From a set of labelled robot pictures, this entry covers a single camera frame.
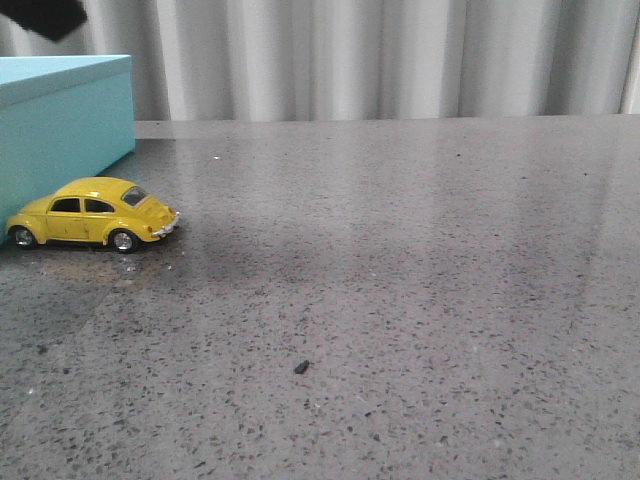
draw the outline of volkswagen beetle model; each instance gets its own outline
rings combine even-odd
[[[7,221],[17,246],[30,249],[49,241],[111,245],[131,253],[173,231],[179,213],[128,180],[87,177],[27,204]]]

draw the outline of car wheel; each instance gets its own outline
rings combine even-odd
[[[13,242],[18,247],[24,248],[25,250],[30,250],[38,246],[36,237],[33,236],[33,233],[31,233],[31,230],[28,228],[15,227],[11,230],[11,236],[13,237]]]
[[[132,253],[140,246],[140,239],[129,230],[114,230],[111,233],[110,244],[118,253]]]

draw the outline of rear bumper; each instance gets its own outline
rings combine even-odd
[[[157,230],[151,234],[152,237],[164,237],[165,235],[173,232],[173,229],[178,224],[178,220],[180,219],[180,212],[176,212],[176,218],[173,219],[173,222],[163,226],[160,230]]]

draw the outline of small black crumb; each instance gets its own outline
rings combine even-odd
[[[305,360],[304,362],[302,362],[300,365],[298,365],[296,368],[293,369],[293,373],[297,373],[298,375],[302,375],[304,372],[307,371],[307,368],[309,368],[309,360]]]

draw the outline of car window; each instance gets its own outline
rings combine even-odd
[[[135,186],[131,187],[127,190],[122,196],[122,201],[135,207],[147,196],[147,192],[145,192],[142,188]]]
[[[61,198],[53,202],[52,212],[74,212],[80,213],[79,198]]]
[[[84,210],[87,213],[113,213],[114,208],[106,202],[87,198],[84,201]]]

